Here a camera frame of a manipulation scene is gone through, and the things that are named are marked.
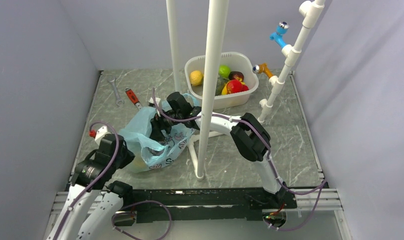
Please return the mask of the dark brown fake fruit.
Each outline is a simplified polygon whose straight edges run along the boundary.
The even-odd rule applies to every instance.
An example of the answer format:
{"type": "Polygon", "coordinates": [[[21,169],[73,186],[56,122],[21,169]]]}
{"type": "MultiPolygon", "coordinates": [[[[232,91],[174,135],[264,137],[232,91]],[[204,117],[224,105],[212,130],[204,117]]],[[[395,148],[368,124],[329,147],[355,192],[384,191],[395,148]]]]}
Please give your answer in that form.
{"type": "Polygon", "coordinates": [[[240,82],[244,81],[244,75],[242,72],[240,71],[231,71],[229,76],[228,76],[229,80],[238,80],[240,82]]]}

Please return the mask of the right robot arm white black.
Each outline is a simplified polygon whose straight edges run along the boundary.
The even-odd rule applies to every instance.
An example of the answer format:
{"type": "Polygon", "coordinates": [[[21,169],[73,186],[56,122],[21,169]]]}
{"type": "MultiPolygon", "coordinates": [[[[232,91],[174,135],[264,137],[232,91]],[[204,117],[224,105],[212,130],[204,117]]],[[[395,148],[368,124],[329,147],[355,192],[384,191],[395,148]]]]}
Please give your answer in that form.
{"type": "MultiPolygon", "coordinates": [[[[161,108],[161,103],[154,96],[149,102],[157,110],[157,114],[150,121],[151,139],[163,141],[166,134],[171,133],[172,127],[178,124],[192,130],[201,129],[201,107],[192,106],[184,95],[171,93],[167,97],[167,103],[171,107],[168,111],[161,108]]],[[[230,136],[240,155],[255,165],[262,187],[266,191],[267,205],[276,208],[284,202],[286,184],[273,165],[270,135],[252,114],[247,112],[242,116],[230,116],[214,112],[211,115],[209,130],[230,136]]]]}

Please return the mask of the red fake apple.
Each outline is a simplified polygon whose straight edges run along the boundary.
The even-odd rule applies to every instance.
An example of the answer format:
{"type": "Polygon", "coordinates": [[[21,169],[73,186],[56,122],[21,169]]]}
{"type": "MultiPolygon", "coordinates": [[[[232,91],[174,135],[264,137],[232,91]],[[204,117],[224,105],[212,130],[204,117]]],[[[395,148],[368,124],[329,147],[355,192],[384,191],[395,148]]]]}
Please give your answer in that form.
{"type": "Polygon", "coordinates": [[[248,91],[249,88],[247,85],[242,85],[242,92],[248,91]]]}

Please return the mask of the light blue plastic bag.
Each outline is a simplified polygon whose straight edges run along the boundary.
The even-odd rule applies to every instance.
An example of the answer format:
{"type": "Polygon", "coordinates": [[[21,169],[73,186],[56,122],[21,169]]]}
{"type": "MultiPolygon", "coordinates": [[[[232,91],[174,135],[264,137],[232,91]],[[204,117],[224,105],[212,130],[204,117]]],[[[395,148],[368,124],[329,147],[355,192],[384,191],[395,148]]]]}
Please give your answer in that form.
{"type": "Polygon", "coordinates": [[[155,103],[173,119],[190,118],[194,107],[201,103],[192,95],[173,92],[167,100],[149,99],[149,106],[141,108],[130,122],[119,131],[128,149],[136,158],[131,165],[133,173],[164,168],[172,164],[184,151],[195,133],[181,122],[170,122],[155,107],[155,103]]]}

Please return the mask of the yellow fake lemon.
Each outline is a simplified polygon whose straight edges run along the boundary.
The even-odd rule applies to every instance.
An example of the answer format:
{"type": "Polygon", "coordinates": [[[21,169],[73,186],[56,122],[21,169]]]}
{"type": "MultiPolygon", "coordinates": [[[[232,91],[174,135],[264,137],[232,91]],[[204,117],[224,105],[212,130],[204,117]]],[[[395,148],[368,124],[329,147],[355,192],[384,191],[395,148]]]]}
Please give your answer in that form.
{"type": "Polygon", "coordinates": [[[189,81],[192,86],[202,85],[204,79],[204,75],[201,71],[195,70],[192,71],[189,75],[189,81]]]}

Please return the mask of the white plastic basket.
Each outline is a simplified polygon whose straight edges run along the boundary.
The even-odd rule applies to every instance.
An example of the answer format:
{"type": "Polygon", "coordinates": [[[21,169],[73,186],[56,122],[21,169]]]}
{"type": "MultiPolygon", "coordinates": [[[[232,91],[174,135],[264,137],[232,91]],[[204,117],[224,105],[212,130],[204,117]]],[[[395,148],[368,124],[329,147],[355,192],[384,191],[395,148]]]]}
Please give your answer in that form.
{"type": "MultiPolygon", "coordinates": [[[[250,95],[258,88],[258,77],[252,72],[252,64],[250,60],[239,52],[224,52],[221,54],[220,65],[227,66],[231,71],[240,72],[243,75],[244,90],[241,92],[222,95],[222,90],[225,84],[229,82],[227,76],[218,76],[214,106],[213,109],[230,108],[245,104],[250,95]]],[[[194,71],[204,73],[205,68],[205,56],[196,56],[187,61],[185,65],[186,82],[191,93],[199,101],[202,101],[203,85],[194,85],[191,82],[190,75],[194,71]]]]}

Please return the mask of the blue toy faucet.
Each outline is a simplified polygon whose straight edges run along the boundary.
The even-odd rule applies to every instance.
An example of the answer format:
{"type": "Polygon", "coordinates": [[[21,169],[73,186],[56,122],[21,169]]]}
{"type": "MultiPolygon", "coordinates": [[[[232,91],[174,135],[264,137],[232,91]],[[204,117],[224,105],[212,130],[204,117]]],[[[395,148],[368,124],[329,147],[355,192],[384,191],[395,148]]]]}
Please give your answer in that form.
{"type": "Polygon", "coordinates": [[[287,32],[289,25],[285,21],[278,23],[275,32],[270,34],[270,40],[279,45],[280,48],[284,48],[287,44],[283,39],[283,35],[287,32]]]}

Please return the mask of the orange toy faucet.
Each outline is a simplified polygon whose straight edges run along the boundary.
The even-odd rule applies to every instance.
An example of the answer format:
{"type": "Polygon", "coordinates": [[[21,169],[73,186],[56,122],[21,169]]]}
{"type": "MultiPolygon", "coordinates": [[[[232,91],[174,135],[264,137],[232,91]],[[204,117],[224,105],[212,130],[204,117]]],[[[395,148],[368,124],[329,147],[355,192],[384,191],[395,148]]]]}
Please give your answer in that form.
{"type": "Polygon", "coordinates": [[[252,71],[255,74],[265,74],[268,78],[273,77],[273,73],[269,70],[266,63],[256,64],[252,67],[252,71]]]}

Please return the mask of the silver open-end wrench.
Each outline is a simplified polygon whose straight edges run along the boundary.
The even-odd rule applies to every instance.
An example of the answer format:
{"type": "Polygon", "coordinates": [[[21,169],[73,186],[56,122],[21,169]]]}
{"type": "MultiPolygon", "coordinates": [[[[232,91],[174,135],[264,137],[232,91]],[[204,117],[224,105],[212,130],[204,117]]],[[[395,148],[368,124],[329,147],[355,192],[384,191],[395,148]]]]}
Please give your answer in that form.
{"type": "Polygon", "coordinates": [[[115,103],[117,106],[121,106],[124,104],[124,100],[121,98],[118,89],[117,89],[117,85],[116,85],[116,80],[117,78],[114,77],[113,79],[109,80],[108,82],[110,83],[113,93],[115,95],[115,103]]]}

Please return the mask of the green netted fake melon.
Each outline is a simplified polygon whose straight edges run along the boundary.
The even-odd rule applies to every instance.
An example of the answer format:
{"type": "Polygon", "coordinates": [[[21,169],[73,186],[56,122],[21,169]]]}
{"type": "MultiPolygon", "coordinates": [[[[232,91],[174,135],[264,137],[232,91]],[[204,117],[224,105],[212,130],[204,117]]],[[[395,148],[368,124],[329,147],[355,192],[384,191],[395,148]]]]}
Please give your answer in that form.
{"type": "Polygon", "coordinates": [[[221,96],[222,91],[229,80],[227,78],[222,78],[221,76],[217,77],[216,88],[215,88],[215,96],[221,96]]]}

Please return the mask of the pink fake peach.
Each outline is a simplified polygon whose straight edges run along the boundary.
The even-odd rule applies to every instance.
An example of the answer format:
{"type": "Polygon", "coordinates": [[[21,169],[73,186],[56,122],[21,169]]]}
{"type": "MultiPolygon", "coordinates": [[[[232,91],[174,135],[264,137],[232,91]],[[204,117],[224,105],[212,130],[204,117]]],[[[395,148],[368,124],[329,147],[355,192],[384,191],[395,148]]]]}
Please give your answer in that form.
{"type": "Polygon", "coordinates": [[[242,91],[242,88],[243,84],[239,80],[233,79],[227,83],[226,92],[227,94],[239,93],[242,91]]]}

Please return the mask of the red handled adjustable wrench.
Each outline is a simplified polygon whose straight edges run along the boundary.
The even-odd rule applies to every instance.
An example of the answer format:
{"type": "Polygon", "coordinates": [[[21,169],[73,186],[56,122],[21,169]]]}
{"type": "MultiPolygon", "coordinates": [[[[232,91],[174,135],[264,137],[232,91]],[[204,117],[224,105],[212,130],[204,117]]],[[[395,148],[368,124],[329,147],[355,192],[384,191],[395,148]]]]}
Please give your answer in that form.
{"type": "Polygon", "coordinates": [[[127,94],[129,100],[139,109],[141,110],[143,106],[141,105],[138,97],[134,93],[134,91],[128,87],[125,88],[125,93],[127,94]]]}

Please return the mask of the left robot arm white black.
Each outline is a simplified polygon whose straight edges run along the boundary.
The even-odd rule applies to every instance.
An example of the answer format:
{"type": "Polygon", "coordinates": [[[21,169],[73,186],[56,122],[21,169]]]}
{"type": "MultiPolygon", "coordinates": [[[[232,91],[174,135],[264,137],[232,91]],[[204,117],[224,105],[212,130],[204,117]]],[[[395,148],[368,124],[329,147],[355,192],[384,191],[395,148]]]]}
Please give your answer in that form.
{"type": "Polygon", "coordinates": [[[119,209],[133,205],[132,186],[110,180],[133,161],[134,153],[120,135],[107,133],[99,140],[99,147],[76,166],[67,199],[47,239],[94,240],[119,209]]]}

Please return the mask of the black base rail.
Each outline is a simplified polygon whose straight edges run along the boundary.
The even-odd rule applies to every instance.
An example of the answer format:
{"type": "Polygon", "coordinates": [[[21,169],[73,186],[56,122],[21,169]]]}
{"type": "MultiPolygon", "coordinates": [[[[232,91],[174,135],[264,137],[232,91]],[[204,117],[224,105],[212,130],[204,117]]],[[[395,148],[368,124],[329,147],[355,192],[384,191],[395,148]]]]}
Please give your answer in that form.
{"type": "Polygon", "coordinates": [[[296,209],[297,202],[287,191],[275,197],[261,187],[135,189],[124,207],[113,218],[119,227],[169,220],[260,221],[269,213],[296,209]]]}

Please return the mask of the green fake fruit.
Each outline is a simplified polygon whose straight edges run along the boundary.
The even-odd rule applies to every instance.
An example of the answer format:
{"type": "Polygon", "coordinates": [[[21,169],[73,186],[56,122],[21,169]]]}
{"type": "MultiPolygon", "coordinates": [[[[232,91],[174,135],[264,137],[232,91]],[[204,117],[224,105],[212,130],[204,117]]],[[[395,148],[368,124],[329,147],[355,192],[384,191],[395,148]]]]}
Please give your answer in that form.
{"type": "Polygon", "coordinates": [[[231,73],[231,69],[227,65],[220,65],[219,66],[218,74],[222,78],[228,79],[230,73],[231,73]]]}

